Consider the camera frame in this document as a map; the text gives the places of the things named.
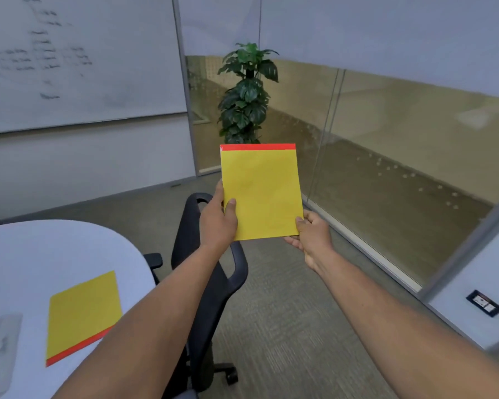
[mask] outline yellow notepad on table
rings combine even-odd
[[[224,201],[237,200],[236,241],[298,235],[303,217],[295,144],[220,146]]]
[[[122,317],[114,271],[50,298],[46,366],[100,340]]]

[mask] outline round table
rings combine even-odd
[[[133,244],[95,224],[26,221],[0,226],[0,316],[23,315],[7,398],[50,398],[97,342],[45,367],[50,297],[115,271],[122,312],[155,287]]]

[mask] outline person's left arm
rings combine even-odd
[[[199,249],[116,323],[54,399],[161,397],[213,268],[235,237],[235,202],[224,214],[222,201],[220,181],[200,217]]]

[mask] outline person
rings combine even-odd
[[[220,181],[200,217],[198,250],[122,316],[54,399],[161,397],[213,268],[235,237],[236,202],[223,210],[222,201]],[[318,214],[304,211],[296,225],[299,236],[286,242],[304,253],[399,398],[499,399],[498,363],[341,257]]]

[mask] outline monstera plant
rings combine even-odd
[[[259,50],[255,43],[237,44],[239,49],[223,58],[224,65],[218,74],[233,72],[241,80],[228,89],[218,105],[222,122],[220,135],[227,144],[260,143],[257,130],[266,119],[270,96],[266,93],[260,76],[278,82],[277,66],[266,58],[274,50]]]

